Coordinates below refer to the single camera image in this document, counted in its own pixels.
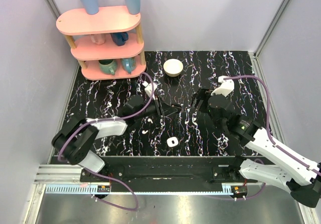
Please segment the white square charging case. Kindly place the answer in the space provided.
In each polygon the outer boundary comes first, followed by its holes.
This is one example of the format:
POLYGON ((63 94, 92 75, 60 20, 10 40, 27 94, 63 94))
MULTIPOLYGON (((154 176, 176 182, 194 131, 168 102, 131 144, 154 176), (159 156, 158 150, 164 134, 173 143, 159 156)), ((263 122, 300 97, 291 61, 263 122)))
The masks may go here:
POLYGON ((179 144, 179 141, 176 137, 170 137, 167 139, 167 145, 170 148, 176 147, 179 144))

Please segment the black earbud charging case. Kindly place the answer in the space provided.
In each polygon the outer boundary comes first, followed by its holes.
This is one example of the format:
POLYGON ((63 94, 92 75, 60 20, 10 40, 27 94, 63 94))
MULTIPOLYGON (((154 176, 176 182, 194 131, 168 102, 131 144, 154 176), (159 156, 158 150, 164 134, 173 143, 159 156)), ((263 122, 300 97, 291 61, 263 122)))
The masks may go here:
POLYGON ((172 104, 172 107, 175 107, 176 109, 182 109, 182 107, 179 104, 172 104))

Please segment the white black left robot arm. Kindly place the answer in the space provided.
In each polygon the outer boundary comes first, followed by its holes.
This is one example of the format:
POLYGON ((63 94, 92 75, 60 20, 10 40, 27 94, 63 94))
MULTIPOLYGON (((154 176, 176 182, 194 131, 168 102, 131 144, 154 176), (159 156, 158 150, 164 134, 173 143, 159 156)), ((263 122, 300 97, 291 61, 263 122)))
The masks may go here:
POLYGON ((52 139, 52 146, 59 152, 69 137, 80 126, 93 121, 79 132, 80 136, 73 137, 66 146, 62 155, 71 165, 79 165, 91 170, 91 176, 98 182, 108 177, 105 162, 93 151, 91 147, 97 139, 121 136, 133 128, 135 123, 145 117, 168 117, 181 111, 178 104, 167 104, 160 97, 155 97, 149 105, 144 104, 142 96, 133 95, 118 111, 118 120, 97 122, 93 119, 72 118, 52 139))

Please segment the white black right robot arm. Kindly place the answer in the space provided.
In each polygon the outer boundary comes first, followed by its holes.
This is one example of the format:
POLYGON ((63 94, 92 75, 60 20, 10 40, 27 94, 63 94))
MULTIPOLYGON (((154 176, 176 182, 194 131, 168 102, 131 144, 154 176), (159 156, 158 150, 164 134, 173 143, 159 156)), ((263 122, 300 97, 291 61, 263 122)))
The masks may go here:
POLYGON ((238 114, 232 102, 222 92, 200 88, 192 97, 192 105, 207 114, 214 127, 229 140, 254 150, 273 164, 264 165, 237 157, 228 169, 234 182, 251 179, 278 187, 302 205, 315 208, 320 200, 320 164, 292 150, 269 136, 269 131, 257 121, 238 114))

